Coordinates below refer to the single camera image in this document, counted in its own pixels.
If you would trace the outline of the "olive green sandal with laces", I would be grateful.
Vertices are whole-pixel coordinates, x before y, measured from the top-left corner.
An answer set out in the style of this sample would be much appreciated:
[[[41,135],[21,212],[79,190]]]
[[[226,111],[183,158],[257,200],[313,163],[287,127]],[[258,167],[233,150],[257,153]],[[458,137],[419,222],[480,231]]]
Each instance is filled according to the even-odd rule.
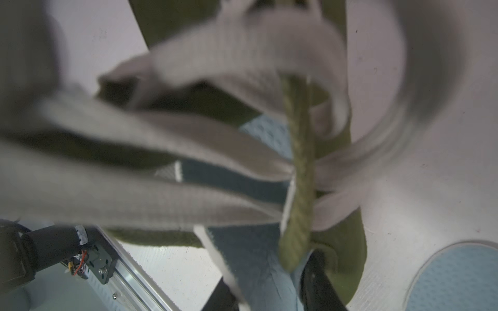
[[[231,1],[104,76],[138,79],[120,108],[60,82],[42,1],[1,2],[1,214],[65,224],[193,229],[281,223],[281,263],[297,267],[309,234],[339,224],[362,187],[398,162],[448,104],[464,47],[457,21],[439,1],[392,1],[406,45],[403,82],[392,106],[362,139],[317,160],[308,142],[333,139],[351,117],[344,41],[318,7],[254,12]],[[150,87],[199,80],[243,96],[293,129],[292,161],[213,119],[140,110]],[[25,142],[53,130],[97,143],[203,161],[261,181],[288,181],[284,205],[209,186],[162,181],[50,154]]]

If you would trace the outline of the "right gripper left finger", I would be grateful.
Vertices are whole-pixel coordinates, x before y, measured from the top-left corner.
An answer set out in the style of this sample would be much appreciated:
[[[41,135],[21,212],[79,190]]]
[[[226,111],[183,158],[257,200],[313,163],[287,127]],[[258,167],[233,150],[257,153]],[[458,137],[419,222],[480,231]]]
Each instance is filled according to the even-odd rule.
[[[239,311],[238,301],[223,278],[220,278],[201,311]]]

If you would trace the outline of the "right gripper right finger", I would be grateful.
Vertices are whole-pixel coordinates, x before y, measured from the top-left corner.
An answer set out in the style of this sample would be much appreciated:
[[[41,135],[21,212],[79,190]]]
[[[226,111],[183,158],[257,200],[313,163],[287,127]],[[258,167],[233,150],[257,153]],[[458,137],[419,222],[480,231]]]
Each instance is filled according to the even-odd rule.
[[[311,253],[300,281],[300,299],[305,311],[348,311],[324,271],[324,254]]]

